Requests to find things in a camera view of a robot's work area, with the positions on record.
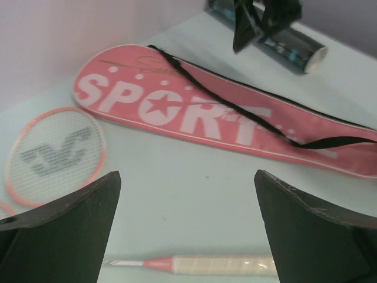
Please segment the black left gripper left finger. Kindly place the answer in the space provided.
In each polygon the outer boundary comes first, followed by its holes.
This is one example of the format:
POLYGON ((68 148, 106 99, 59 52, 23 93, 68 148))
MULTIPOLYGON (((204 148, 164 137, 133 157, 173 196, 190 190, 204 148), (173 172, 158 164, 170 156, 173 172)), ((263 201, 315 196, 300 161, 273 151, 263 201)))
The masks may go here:
POLYGON ((1 282, 97 282, 121 191, 118 171, 1 220, 1 282))

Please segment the black shuttlecock tube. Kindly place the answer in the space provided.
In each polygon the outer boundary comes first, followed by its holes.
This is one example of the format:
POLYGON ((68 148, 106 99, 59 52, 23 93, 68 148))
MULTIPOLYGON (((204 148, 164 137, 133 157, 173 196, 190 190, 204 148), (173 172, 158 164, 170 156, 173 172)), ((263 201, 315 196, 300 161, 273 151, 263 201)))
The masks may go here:
MULTIPOLYGON (((236 16, 232 1, 208 1, 207 4, 209 10, 222 18, 229 28, 234 29, 236 16)), ((259 45, 269 55, 285 60, 305 74, 316 70, 329 51, 322 43, 291 27, 260 40, 259 45)))

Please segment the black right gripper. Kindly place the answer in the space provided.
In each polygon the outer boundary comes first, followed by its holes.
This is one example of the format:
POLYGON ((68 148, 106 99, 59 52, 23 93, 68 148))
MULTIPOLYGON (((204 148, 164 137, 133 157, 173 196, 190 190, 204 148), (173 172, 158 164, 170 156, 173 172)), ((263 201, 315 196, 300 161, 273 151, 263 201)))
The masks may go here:
POLYGON ((233 51, 238 53, 265 36, 264 29, 285 29, 302 17, 296 0, 234 1, 233 51))

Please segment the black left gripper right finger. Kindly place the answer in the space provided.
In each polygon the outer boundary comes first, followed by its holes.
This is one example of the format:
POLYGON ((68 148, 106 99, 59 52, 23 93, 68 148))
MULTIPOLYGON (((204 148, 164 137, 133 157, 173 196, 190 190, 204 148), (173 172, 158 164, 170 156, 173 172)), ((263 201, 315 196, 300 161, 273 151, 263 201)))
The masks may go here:
POLYGON ((376 218, 313 196, 265 170, 254 176, 280 282, 376 282, 376 218))

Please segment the pink racket bag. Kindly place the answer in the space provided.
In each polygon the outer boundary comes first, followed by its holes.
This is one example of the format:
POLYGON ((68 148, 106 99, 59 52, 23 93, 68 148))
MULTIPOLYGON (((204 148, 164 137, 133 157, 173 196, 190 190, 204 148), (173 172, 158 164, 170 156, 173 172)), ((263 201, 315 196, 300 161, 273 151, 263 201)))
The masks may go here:
POLYGON ((89 60, 74 98, 102 119, 178 139, 376 178, 376 131, 166 54, 120 45, 89 60))

